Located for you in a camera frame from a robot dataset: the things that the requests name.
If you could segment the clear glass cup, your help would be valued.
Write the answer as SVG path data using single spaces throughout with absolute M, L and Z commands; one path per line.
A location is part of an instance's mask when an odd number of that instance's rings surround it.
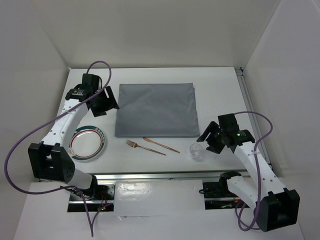
M 190 157 L 197 162 L 203 161 L 204 159 L 203 151 L 204 151 L 203 147 L 198 143 L 194 143 L 189 147 Z

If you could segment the grey cloth placemat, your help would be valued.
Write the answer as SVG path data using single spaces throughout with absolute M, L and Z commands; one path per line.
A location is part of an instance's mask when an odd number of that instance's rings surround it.
M 118 138 L 195 138 L 200 135 L 192 83 L 120 84 Z

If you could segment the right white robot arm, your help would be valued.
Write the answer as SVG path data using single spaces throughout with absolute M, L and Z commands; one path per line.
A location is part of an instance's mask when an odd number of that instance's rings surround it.
M 270 135 L 267 132 L 256 140 L 249 130 L 241 130 L 237 113 L 218 116 L 211 121 L 198 142 L 207 142 L 206 150 L 220 154 L 228 148 L 242 162 L 253 184 L 248 183 L 238 171 L 227 171 L 220 175 L 215 187 L 201 189 L 203 195 L 219 194 L 222 197 L 238 197 L 237 207 L 249 207 L 253 211 L 250 224 L 241 220 L 243 210 L 235 212 L 238 227 L 247 232 L 260 230 L 269 232 L 297 223 L 300 196 L 294 189 L 288 189 L 276 176 L 261 154 L 258 145 Z

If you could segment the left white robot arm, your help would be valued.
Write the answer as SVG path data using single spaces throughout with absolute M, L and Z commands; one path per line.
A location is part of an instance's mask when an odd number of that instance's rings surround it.
M 111 87 L 103 88 L 100 76 L 84 73 L 82 82 L 67 92 L 60 113 L 62 117 L 55 120 L 39 143 L 31 143 L 28 148 L 34 177 L 75 186 L 88 200 L 97 197 L 97 178 L 76 169 L 68 148 L 78 125 L 89 111 L 94 117 L 100 117 L 118 108 Z

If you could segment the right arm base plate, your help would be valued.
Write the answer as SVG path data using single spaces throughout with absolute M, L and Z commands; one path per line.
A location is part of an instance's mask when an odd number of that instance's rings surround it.
M 234 209 L 242 200 L 233 193 L 224 193 L 218 182 L 203 182 L 202 189 L 198 191 L 204 197 L 206 210 Z

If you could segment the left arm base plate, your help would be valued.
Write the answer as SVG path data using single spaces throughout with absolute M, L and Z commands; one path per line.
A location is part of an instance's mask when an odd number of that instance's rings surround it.
M 112 183 L 99 184 L 94 196 L 89 197 L 85 195 L 84 198 L 88 211 L 92 213 L 97 212 L 98 210 L 101 210 L 102 212 L 113 212 L 115 188 L 116 185 Z M 80 194 L 75 190 L 70 190 L 67 212 L 83 213 L 85 211 L 85 205 Z

